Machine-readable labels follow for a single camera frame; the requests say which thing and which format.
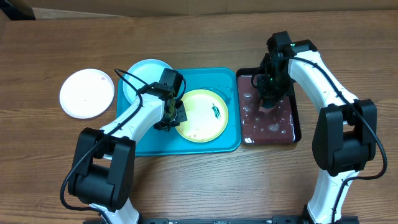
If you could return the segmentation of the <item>green sponge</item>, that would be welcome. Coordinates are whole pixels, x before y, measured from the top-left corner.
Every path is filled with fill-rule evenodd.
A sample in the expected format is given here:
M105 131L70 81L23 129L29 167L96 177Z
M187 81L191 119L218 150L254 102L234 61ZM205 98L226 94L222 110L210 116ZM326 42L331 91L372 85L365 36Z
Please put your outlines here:
M259 107L259 111L263 113L270 113L274 108L274 105L262 105Z

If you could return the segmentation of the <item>light blue plate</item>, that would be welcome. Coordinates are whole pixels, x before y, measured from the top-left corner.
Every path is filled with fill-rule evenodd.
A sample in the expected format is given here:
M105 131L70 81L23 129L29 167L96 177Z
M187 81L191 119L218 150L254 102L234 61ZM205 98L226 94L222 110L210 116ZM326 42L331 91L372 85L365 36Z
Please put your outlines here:
M165 68L172 67L157 59L145 59L135 63L127 72L140 78L147 84L158 82ZM136 100L136 92L126 83L123 82L123 93L130 104Z

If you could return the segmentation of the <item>yellow plate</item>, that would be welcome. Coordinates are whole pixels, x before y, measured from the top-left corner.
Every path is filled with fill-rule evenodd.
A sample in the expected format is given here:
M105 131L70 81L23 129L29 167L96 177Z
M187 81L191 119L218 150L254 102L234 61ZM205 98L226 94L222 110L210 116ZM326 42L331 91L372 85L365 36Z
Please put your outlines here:
M191 142L210 142L226 129L229 112L220 95L197 89L184 94L182 101L187 120L176 127L181 137Z

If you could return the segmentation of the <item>white plate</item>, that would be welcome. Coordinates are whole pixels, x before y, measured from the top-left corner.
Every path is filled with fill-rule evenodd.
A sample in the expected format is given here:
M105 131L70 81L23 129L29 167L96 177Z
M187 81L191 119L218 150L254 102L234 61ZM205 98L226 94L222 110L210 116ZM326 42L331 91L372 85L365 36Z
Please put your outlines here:
M60 106L71 117L90 119L104 113L115 93L112 79L105 72L86 68L70 75L63 83Z

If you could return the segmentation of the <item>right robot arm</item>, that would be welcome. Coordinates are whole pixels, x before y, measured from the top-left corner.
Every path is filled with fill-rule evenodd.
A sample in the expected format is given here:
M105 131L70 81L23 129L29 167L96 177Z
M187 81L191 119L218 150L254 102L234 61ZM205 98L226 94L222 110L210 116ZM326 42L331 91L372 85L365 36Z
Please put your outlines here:
M251 81L260 109L272 111L298 83L318 111L312 152L320 171L301 223L357 223L343 217L341 208L352 181L362 179L359 172L382 147L376 105L348 91L310 40L293 42L283 31L272 34L266 45Z

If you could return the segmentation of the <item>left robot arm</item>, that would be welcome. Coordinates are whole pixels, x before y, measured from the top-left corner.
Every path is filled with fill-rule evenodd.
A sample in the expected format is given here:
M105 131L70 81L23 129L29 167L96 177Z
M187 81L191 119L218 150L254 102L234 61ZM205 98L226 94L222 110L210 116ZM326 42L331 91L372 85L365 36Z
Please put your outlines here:
M83 211L96 212L103 223L139 223L140 214L129 199L134 178L136 145L150 130L170 131L186 121L182 101L187 86L183 75L171 68L143 75L117 69L127 87L131 106L101 129L85 128L79 135L72 168L60 189L77 197Z

